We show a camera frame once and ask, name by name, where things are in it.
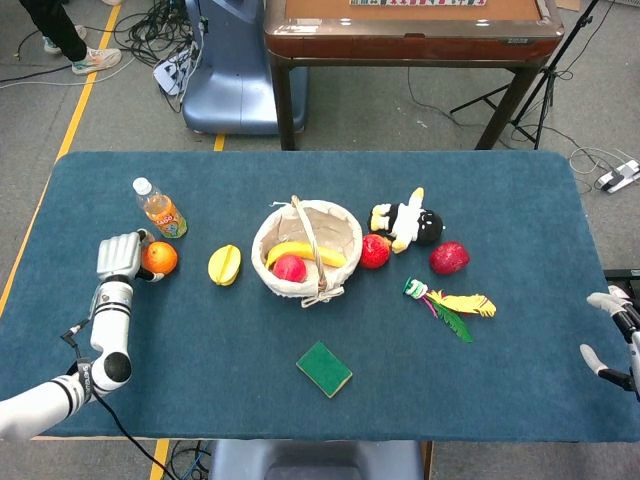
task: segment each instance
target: green feather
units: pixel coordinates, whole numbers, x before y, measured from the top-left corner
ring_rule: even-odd
[[[471,338],[471,334],[467,329],[467,325],[457,313],[452,312],[447,307],[443,307],[442,305],[434,301],[431,301],[431,304],[433,305],[433,308],[436,309],[436,312],[438,312],[438,315],[440,316],[442,321],[446,323],[449,328],[453,330],[463,342],[473,342],[473,338]]]

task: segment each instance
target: apple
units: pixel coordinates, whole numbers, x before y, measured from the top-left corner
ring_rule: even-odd
[[[451,275],[469,264],[471,257],[460,242],[445,242],[429,257],[429,265],[440,275]]]
[[[283,255],[273,265],[273,274],[289,282],[302,283],[307,278],[307,266],[297,255]]]
[[[362,255],[360,266],[364,268],[380,268],[391,256],[391,242],[375,233],[362,237]]]

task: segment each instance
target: yellow feather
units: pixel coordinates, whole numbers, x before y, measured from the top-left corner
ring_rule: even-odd
[[[439,292],[427,292],[427,298],[440,305],[460,313],[477,313],[483,317],[493,317],[496,314],[496,306],[484,295],[470,296],[446,295]]]

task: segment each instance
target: black pants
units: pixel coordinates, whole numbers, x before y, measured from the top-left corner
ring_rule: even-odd
[[[20,3],[31,15],[38,30],[60,47],[65,57],[77,62],[87,55],[87,45],[78,36],[60,0],[20,0]]]

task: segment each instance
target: yellow floor line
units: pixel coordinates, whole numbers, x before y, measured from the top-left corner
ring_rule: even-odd
[[[224,133],[216,135],[216,141],[213,142],[213,150],[215,152],[221,152],[224,150]]]
[[[116,24],[116,20],[118,18],[118,13],[120,13],[120,6],[117,5],[111,9],[111,14],[109,15],[109,19],[107,20],[107,25],[105,27],[106,32],[102,34],[102,39],[100,40],[100,46],[98,48],[106,48],[109,44],[109,39],[111,38],[110,30],[113,30]],[[76,105],[76,109],[71,116],[71,121],[69,122],[69,126],[67,127],[67,133],[64,135],[64,139],[62,140],[62,145],[60,145],[60,150],[58,150],[58,155],[56,156],[55,163],[64,155],[69,153],[69,149],[71,148],[71,144],[73,143],[73,137],[75,137],[76,131],[78,130],[78,125],[80,124],[80,119],[82,118],[82,114],[84,113],[84,109],[87,106],[87,102],[89,101],[89,95],[91,94],[91,89],[93,88],[93,82],[95,81],[97,73],[91,73],[87,76],[85,81],[85,86],[82,87],[82,93],[80,94],[80,98],[78,99],[78,103]],[[2,295],[0,296],[0,318],[2,317],[2,313],[4,312],[4,308],[7,305],[7,300],[9,299],[9,293],[11,292],[11,287],[13,286],[13,281],[15,279],[16,271],[18,270],[18,265],[20,265],[20,260],[22,260],[22,255],[24,254],[24,249],[27,246],[27,241],[29,240],[29,235],[31,235],[31,229],[33,228],[33,223],[36,220],[36,216],[40,211],[40,206],[42,205],[42,200],[44,199],[44,195],[47,192],[47,187],[49,186],[49,178],[47,179],[47,183],[42,190],[42,195],[40,195],[40,200],[38,200],[38,204],[36,205],[36,209],[33,212],[33,216],[31,217],[31,222],[27,227],[27,232],[24,234],[24,238],[22,239],[22,244],[20,245],[20,250],[18,250],[18,255],[16,256],[16,260],[13,262],[13,266],[11,267],[11,272],[9,272],[9,278],[7,279],[7,283],[2,290]]]
[[[167,464],[167,453],[169,452],[169,439],[161,438],[156,442],[156,451],[153,456],[156,460],[158,460],[161,464]],[[149,480],[161,480],[164,472],[160,467],[158,467],[155,463],[152,464],[151,474],[149,475]]]

